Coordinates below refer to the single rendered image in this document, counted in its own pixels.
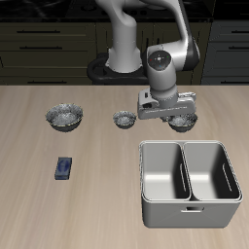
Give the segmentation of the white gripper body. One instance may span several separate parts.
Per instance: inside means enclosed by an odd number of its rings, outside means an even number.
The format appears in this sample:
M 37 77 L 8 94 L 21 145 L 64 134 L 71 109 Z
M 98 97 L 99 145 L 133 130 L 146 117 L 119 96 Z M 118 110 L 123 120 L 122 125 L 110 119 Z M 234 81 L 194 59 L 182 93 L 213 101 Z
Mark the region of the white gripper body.
M 148 91 L 138 94 L 137 113 L 140 120 L 165 118 L 169 116 L 191 114 L 196 111 L 196 94 L 183 92 L 178 94 L 178 100 L 172 107 L 162 108 Z

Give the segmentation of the middle-sized grey speckled bowl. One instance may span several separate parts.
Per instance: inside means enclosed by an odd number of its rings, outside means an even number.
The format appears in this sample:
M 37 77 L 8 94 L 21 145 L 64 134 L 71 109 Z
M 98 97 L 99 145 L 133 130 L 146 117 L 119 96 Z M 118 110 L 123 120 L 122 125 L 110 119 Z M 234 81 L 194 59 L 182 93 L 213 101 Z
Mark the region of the middle-sized grey speckled bowl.
M 170 116 L 168 119 L 169 126 L 177 132 L 187 132 L 191 130 L 197 121 L 197 115 L 192 113 L 190 118 L 184 118 L 183 115 Z

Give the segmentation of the small grey speckled bowl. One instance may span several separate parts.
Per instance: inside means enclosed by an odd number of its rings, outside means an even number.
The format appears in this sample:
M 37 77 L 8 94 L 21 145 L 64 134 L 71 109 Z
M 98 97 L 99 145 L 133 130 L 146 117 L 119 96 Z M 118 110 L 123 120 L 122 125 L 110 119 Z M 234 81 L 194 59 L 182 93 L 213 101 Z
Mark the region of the small grey speckled bowl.
M 120 111 L 113 115 L 115 125 L 122 129 L 131 128 L 136 122 L 136 115 L 129 111 Z

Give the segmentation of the large grey speckled bowl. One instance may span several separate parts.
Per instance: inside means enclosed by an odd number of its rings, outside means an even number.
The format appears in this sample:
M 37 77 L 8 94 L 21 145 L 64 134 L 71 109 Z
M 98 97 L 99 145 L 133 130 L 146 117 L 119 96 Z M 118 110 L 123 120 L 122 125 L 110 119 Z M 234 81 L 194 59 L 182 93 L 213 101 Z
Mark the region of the large grey speckled bowl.
M 83 109 L 74 103 L 61 103 L 46 113 L 46 121 L 57 131 L 70 132 L 77 128 L 84 116 Z

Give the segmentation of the white two-bin basket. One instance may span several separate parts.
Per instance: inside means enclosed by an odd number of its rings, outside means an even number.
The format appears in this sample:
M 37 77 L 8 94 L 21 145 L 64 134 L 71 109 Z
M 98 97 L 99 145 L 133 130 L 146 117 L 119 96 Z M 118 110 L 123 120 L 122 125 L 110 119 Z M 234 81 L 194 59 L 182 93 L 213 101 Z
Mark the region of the white two-bin basket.
M 224 228 L 242 201 L 219 141 L 148 140 L 139 145 L 143 223 L 148 228 Z

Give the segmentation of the dark blue flat box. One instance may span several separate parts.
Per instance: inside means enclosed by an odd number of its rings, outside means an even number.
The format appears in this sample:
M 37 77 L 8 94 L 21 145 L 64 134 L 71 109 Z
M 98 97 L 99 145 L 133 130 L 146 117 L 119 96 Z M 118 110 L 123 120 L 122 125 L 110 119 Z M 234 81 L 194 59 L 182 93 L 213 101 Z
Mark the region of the dark blue flat box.
M 71 158 L 59 158 L 54 173 L 54 179 L 68 180 L 70 177 L 71 165 L 72 165 Z

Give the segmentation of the dark kitchen cupboards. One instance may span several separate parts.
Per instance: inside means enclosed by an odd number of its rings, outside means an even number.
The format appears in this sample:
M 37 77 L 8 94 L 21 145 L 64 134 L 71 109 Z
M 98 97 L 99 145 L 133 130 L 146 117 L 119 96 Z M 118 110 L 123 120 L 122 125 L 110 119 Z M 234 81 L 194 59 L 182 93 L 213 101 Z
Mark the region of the dark kitchen cupboards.
M 149 46 L 180 38 L 169 11 L 124 10 L 136 18 L 136 45 Z M 199 85 L 211 19 L 190 19 L 200 63 L 177 73 L 179 85 Z M 92 85 L 88 65 L 108 53 L 113 32 L 95 0 L 0 0 L 0 85 Z

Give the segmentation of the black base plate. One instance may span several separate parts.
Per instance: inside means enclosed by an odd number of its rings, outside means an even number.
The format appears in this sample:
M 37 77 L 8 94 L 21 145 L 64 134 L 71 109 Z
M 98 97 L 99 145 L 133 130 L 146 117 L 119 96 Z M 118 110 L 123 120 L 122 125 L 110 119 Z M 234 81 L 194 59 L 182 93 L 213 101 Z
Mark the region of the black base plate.
M 88 77 L 96 86 L 146 86 L 149 84 L 143 67 L 131 73 L 115 72 L 106 66 L 107 53 L 99 53 L 87 69 Z

